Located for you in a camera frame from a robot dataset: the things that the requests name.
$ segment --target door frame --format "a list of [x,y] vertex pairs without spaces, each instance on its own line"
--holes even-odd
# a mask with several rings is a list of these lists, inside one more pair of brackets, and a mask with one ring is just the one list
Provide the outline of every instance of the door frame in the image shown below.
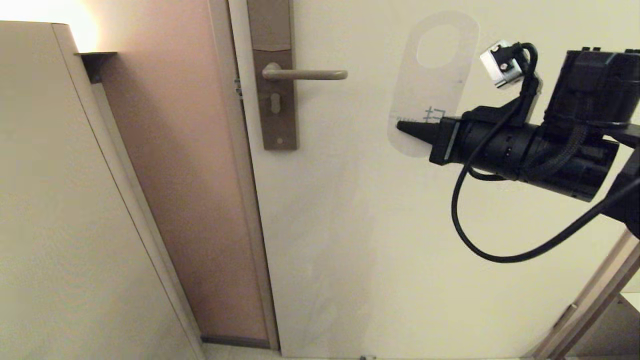
[[[228,76],[231,73],[230,70],[233,69],[234,74],[239,79],[235,46],[237,41],[251,38],[248,9],[246,0],[210,0],[210,3],[212,26],[216,37],[216,48],[220,57],[221,72],[225,72],[223,69],[227,70],[227,78],[223,78],[223,84],[228,84],[228,88],[224,89],[225,104],[227,105],[228,121],[232,129],[231,139],[234,143],[234,150],[236,150],[238,172],[243,181],[246,182],[242,186],[243,197],[245,198],[245,213],[247,213],[248,225],[254,231],[252,233],[252,249],[254,250],[253,256],[256,269],[260,273],[260,269],[263,266],[266,268],[266,255],[259,210],[257,208],[257,193],[253,178],[251,154],[246,134],[246,119],[244,117],[243,104],[237,101],[237,94],[232,86],[234,79]],[[223,8],[226,11],[224,16],[221,14]],[[253,62],[253,58],[243,59],[243,61]],[[254,91],[255,85],[248,86],[248,88],[247,90]],[[567,311],[553,326],[548,336],[533,350],[532,356],[535,359],[562,359],[595,323],[598,317],[602,315],[607,306],[637,272],[638,268],[640,268],[640,241],[628,230],[625,230],[576,300],[569,304]],[[269,291],[262,292],[263,309],[269,310],[265,311],[265,319],[267,319],[268,327],[270,324],[273,326],[273,330],[269,333],[269,340],[271,341],[273,334],[277,343],[276,319],[268,279],[268,269],[260,275],[262,278],[259,282],[263,282],[262,286],[269,289]]]

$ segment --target door handle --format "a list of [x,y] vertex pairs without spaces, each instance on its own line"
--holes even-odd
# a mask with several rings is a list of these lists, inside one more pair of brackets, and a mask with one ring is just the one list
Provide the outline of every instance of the door handle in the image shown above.
[[278,63],[269,63],[262,70],[267,80],[344,80],[349,76],[346,70],[283,70]]

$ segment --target beige cabinet door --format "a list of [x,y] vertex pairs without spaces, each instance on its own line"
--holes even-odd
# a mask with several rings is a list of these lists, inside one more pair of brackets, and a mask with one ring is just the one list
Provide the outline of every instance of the beige cabinet door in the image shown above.
[[0,358],[194,359],[59,41],[0,22]]
[[[540,123],[567,50],[640,42],[637,1],[292,0],[297,69],[346,69],[342,81],[296,83],[299,148],[263,148],[246,1],[230,0],[244,109],[282,351],[296,357],[520,357],[544,338],[623,226],[599,217],[525,263],[471,253],[450,219],[460,165],[439,167],[387,138],[411,29],[439,12],[479,24],[456,115],[498,106],[478,59],[496,40],[532,42],[544,81]],[[428,51],[450,52],[451,37]],[[440,86],[435,81],[432,86]],[[596,200],[628,152],[621,151]],[[529,250],[591,204],[526,184],[465,182],[460,217],[485,251]]]

